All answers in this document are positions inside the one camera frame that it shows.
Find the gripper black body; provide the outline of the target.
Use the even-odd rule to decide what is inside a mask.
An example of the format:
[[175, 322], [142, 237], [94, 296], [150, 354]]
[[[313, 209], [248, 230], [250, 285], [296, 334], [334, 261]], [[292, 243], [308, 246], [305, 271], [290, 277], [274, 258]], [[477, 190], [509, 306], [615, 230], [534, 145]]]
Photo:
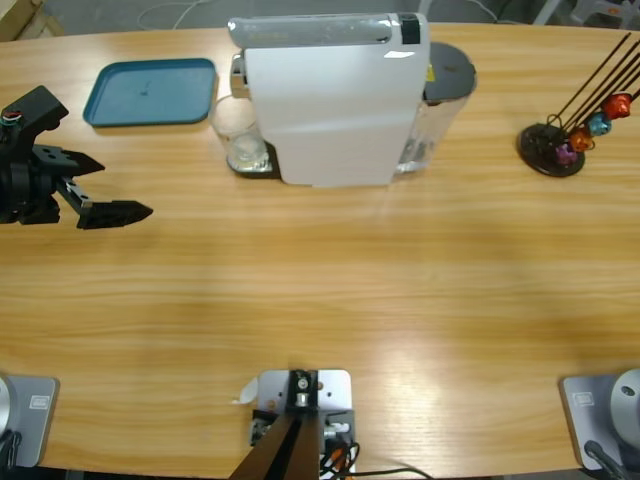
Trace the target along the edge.
[[74, 180], [40, 172], [31, 153], [22, 160], [1, 165], [1, 222], [23, 225], [57, 223], [60, 207], [53, 195], [60, 194], [79, 215], [82, 207], [93, 204]]

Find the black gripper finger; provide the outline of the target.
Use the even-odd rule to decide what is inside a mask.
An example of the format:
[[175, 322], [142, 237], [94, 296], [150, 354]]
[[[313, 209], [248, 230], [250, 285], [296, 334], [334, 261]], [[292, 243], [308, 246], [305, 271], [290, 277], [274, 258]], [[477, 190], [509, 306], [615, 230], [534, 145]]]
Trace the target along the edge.
[[152, 208], [137, 201], [98, 202], [81, 208], [76, 227], [83, 230], [124, 227], [152, 213]]
[[34, 145], [32, 161], [42, 173], [54, 177], [76, 177], [102, 171], [105, 167], [92, 157], [51, 145]]

